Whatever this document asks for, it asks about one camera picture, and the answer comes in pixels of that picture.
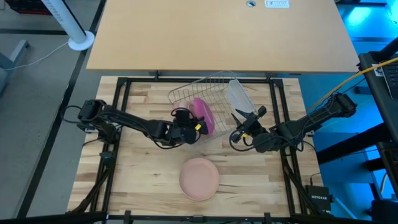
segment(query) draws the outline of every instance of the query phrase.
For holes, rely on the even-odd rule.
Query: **sticker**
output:
[[[374,69],[374,73],[376,74],[377,77],[384,77],[384,72],[382,67],[378,67]]]
[[[269,8],[289,8],[289,0],[265,0]]]

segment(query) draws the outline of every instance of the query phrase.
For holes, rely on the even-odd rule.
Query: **light wood desk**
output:
[[[102,77],[97,99],[111,104],[117,79]],[[182,84],[133,83],[126,112],[146,119],[169,120],[172,106],[167,93]],[[290,118],[304,116],[299,81],[296,78],[284,79],[284,85]],[[262,125],[267,128],[275,125],[269,85],[243,86],[257,108],[261,105],[267,108],[267,114],[261,119]],[[278,102],[283,117],[279,97]],[[95,138],[96,134],[88,134],[86,141]],[[83,148],[69,210],[75,208],[94,185],[102,145],[97,141]],[[304,152],[298,152],[297,156],[303,185],[309,184],[310,176],[320,171],[315,151],[305,144]],[[211,160],[221,175],[217,193],[202,202],[184,196],[178,183],[181,166],[195,157]],[[314,176],[314,183],[322,185],[320,175]],[[294,185],[292,189],[296,211],[299,212]],[[122,215],[125,210],[131,210],[134,215],[261,217],[264,212],[270,212],[272,217],[289,217],[280,153],[236,152],[228,144],[228,134],[199,148],[184,145],[161,150],[142,133],[123,128],[111,192],[109,213],[112,215]],[[99,196],[99,210],[103,193]]]
[[[109,0],[87,69],[343,73],[358,57],[333,0]]]

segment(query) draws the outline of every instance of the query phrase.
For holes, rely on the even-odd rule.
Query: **wire basket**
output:
[[[169,92],[168,98],[172,105],[201,98],[209,106],[215,119],[215,130],[211,135],[202,136],[200,141],[209,141],[236,128],[231,115],[233,110],[226,96],[229,81],[234,79],[236,77],[233,72],[222,71]]]

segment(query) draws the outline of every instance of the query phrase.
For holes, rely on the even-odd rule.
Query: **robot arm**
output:
[[[162,149],[178,147],[181,144],[193,144],[199,134],[208,134],[203,118],[196,118],[185,108],[172,111],[174,120],[146,120],[129,113],[114,109],[103,100],[87,100],[79,112],[78,127],[82,130],[94,126],[98,130],[98,138],[110,144],[119,139],[118,129],[113,123],[126,126],[144,134]]]
[[[230,135],[229,143],[237,151],[247,151],[254,148],[257,152],[278,151],[288,145],[296,146],[302,141],[305,133],[318,130],[322,123],[330,118],[349,118],[354,115],[356,106],[357,104],[347,94],[337,93],[321,108],[296,121],[288,121],[273,126],[269,129],[269,132],[258,122],[258,119],[266,114],[265,107],[262,106],[259,109],[258,115],[237,110],[246,120],[244,123],[240,123],[233,115],[238,127]],[[253,138],[252,144],[248,145],[245,142],[245,145],[249,148],[236,149],[233,143],[238,143],[241,138],[245,141],[245,136]]]

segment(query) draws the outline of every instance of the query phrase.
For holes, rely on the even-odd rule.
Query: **pink bowl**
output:
[[[207,130],[209,134],[212,134],[215,129],[215,119],[213,113],[211,112],[209,106],[203,99],[194,98],[193,99],[193,110],[195,111],[195,116],[197,118],[205,117],[205,122],[207,125]]]
[[[180,186],[192,200],[206,200],[213,196],[220,183],[217,167],[207,159],[190,159],[182,166]]]

